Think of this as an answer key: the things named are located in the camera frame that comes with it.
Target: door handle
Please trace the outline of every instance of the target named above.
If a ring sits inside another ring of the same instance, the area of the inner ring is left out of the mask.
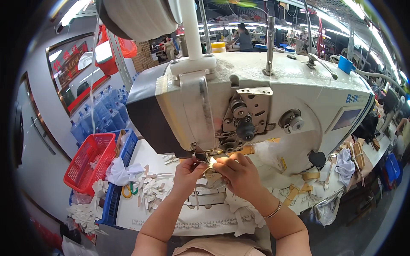
[[[54,150],[50,147],[50,145],[47,143],[47,141],[44,139],[43,135],[41,134],[38,126],[36,125],[36,121],[34,120],[33,117],[31,117],[31,122],[34,125],[34,128],[36,129],[37,133],[39,134],[40,138],[43,140],[44,144],[46,145],[46,147],[48,148],[48,150],[51,152],[51,154],[55,155]]]

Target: white pipe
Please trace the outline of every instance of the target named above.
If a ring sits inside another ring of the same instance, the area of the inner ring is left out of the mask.
[[[180,8],[182,23],[185,28],[185,40],[187,42],[189,59],[192,61],[201,59],[201,40],[199,37],[198,18],[196,17],[194,0],[184,1],[184,4],[180,5]]]

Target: gold bracelet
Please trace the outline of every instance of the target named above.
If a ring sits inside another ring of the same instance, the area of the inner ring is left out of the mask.
[[[282,204],[279,202],[279,205],[278,205],[278,208],[274,211],[274,212],[272,212],[271,214],[269,214],[268,216],[263,216],[264,218],[266,218],[266,219],[270,219],[270,218],[272,218],[273,216],[275,216],[275,214],[277,214],[278,213],[278,211],[279,211],[279,209],[282,207]]]

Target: sewing machine logo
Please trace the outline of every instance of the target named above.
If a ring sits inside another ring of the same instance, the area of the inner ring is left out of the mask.
[[[346,98],[346,103],[364,102],[366,96],[357,94],[348,94]]]

